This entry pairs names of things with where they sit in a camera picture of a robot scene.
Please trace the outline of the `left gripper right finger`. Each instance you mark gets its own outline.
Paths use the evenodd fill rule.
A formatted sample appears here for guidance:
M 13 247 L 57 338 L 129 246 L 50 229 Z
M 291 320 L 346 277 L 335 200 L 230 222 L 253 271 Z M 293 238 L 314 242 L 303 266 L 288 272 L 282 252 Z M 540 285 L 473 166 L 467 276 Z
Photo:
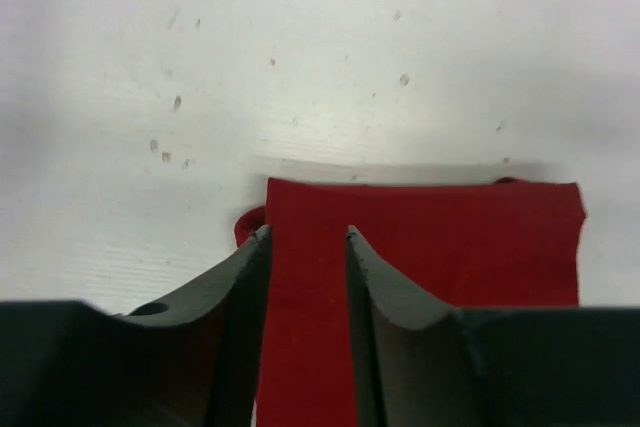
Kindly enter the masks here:
M 635 426 L 639 312 L 453 306 L 356 228 L 345 277 L 361 426 Z

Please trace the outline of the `red t shirt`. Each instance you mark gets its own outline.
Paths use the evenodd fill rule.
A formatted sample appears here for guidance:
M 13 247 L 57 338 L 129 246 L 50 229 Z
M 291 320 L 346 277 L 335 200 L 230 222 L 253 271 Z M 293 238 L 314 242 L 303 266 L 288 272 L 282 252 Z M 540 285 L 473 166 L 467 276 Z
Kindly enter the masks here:
M 502 178 L 462 186 L 309 184 L 272 178 L 238 243 L 272 229 L 262 342 L 261 426 L 356 422 L 345 237 L 438 298 L 461 306 L 575 306 L 584 211 L 574 183 Z

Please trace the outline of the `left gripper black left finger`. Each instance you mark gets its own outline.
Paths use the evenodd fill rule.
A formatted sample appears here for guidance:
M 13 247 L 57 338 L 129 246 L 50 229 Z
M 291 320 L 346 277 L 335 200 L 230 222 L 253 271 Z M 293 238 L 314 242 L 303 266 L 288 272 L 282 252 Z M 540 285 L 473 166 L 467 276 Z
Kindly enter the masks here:
M 272 266 L 269 227 L 129 314 L 1 306 L 5 426 L 247 426 Z

